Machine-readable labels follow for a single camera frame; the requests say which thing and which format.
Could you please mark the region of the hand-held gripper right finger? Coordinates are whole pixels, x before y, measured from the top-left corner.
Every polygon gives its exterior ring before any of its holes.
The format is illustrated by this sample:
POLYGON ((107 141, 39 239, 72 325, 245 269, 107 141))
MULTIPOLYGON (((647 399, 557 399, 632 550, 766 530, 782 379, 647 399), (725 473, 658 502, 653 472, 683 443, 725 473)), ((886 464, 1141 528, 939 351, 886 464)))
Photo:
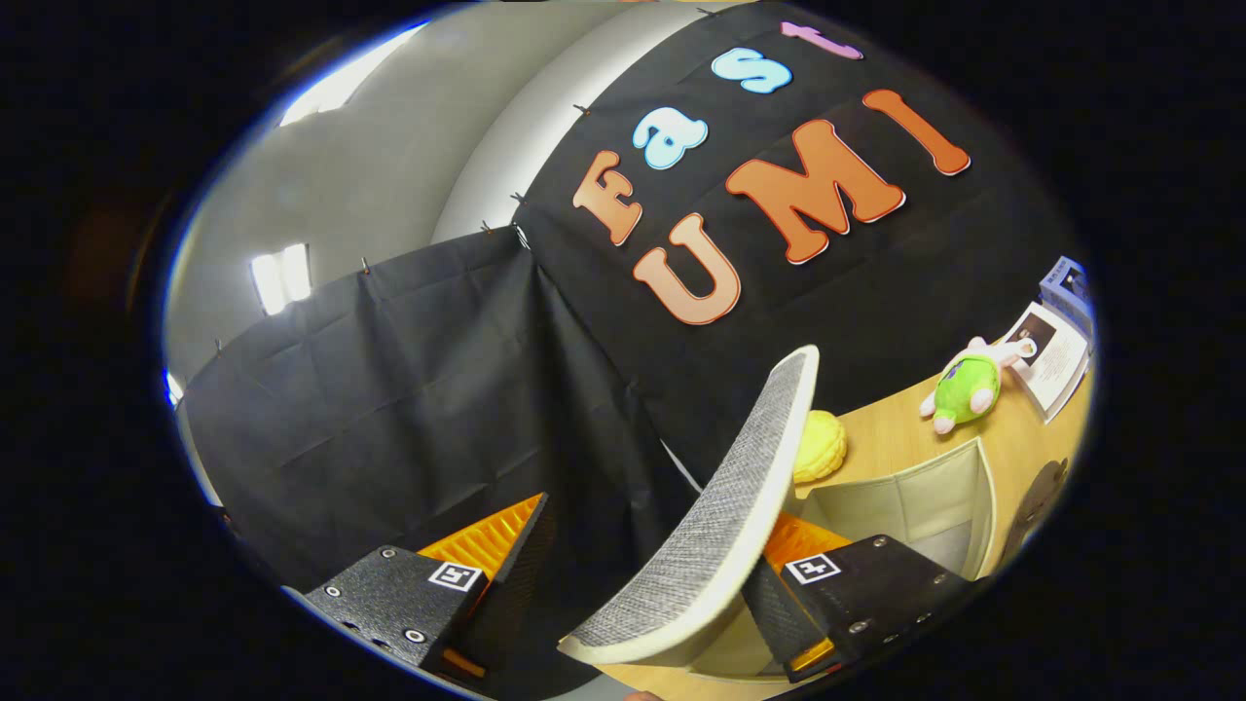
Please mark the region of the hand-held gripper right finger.
POLYGON ((782 513, 743 598, 782 674, 797 684, 880 656, 971 590, 964 576, 898 538, 847 540, 782 513))

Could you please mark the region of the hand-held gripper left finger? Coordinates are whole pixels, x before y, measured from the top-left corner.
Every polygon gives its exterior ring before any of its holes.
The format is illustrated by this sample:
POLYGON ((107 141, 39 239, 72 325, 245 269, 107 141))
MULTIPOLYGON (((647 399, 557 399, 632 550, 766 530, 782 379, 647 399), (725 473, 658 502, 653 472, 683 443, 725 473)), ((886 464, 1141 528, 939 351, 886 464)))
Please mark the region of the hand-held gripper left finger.
POLYGON ((538 493, 417 552, 384 545, 302 598, 369 647, 446 684, 492 684, 556 535, 538 493))

